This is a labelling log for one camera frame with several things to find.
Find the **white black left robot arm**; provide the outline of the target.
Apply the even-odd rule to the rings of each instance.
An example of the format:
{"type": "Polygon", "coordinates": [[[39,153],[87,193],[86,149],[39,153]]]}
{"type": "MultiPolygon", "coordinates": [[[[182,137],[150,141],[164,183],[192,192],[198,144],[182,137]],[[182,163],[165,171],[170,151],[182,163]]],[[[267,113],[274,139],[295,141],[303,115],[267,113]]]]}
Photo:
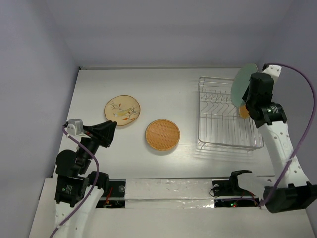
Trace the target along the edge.
{"type": "Polygon", "coordinates": [[[109,192],[109,175],[100,171],[95,156],[99,147],[108,148],[117,123],[106,121],[84,126],[70,119],[62,126],[63,134],[77,145],[76,151],[59,152],[55,162],[55,228],[52,238],[84,238],[101,196],[109,192]]]}

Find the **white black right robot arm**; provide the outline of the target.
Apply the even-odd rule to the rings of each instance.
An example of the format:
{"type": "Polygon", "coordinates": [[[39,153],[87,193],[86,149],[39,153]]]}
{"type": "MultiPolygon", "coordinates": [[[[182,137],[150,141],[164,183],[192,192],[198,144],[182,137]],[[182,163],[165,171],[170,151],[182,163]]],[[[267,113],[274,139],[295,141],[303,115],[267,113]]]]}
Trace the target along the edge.
{"type": "Polygon", "coordinates": [[[305,175],[295,155],[283,107],[272,101],[274,79],[266,73],[239,73],[231,88],[231,101],[244,105],[268,149],[276,175],[274,185],[250,170],[233,171],[228,189],[251,192],[271,213],[306,209],[317,198],[317,187],[305,175]]]}

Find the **large yellow woven plate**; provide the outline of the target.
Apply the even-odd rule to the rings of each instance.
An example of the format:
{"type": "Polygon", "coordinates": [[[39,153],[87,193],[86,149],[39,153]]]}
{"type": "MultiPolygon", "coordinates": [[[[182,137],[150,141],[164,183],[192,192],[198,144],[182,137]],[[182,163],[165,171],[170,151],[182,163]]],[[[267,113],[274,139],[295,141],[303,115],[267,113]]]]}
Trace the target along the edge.
{"type": "Polygon", "coordinates": [[[242,119],[247,119],[250,117],[249,111],[247,110],[246,105],[242,105],[239,107],[239,116],[242,119]]]}

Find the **beige bird pattern plate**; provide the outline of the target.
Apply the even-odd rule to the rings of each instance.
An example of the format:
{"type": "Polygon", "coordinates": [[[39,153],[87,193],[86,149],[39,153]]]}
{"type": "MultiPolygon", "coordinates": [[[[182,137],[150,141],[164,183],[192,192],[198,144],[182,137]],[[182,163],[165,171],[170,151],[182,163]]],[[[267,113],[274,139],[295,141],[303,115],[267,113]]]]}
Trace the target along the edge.
{"type": "Polygon", "coordinates": [[[116,122],[117,126],[126,126],[140,115],[141,107],[138,101],[129,95],[119,95],[109,100],[104,108],[107,120],[116,122]]]}

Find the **green flower ceramic plate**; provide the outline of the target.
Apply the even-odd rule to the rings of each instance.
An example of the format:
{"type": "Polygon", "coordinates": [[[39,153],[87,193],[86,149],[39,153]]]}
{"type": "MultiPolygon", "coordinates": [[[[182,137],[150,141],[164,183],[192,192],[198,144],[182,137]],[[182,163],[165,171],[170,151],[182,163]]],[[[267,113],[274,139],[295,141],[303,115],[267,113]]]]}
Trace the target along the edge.
{"type": "Polygon", "coordinates": [[[242,98],[249,86],[251,75],[256,72],[258,72],[257,66],[249,63],[244,65],[236,74],[231,86],[231,102],[235,107],[244,104],[242,98]]]}

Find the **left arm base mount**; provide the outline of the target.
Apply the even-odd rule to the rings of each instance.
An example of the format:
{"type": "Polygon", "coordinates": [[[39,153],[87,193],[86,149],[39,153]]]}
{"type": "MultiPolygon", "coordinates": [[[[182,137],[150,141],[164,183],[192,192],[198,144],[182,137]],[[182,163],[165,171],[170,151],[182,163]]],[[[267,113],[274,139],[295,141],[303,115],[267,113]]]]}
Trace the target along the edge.
{"type": "Polygon", "coordinates": [[[96,208],[117,209],[125,208],[125,179],[111,179],[108,191],[104,192],[96,208]]]}

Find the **small orange woven plate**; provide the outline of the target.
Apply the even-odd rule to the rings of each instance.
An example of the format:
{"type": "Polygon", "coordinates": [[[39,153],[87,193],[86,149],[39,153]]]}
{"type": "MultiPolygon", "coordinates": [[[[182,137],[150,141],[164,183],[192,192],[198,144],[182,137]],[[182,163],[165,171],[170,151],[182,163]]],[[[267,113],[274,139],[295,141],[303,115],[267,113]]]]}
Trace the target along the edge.
{"type": "Polygon", "coordinates": [[[145,139],[153,149],[168,151],[178,144],[180,140],[180,130],[172,121],[158,119],[147,126],[145,139]]]}

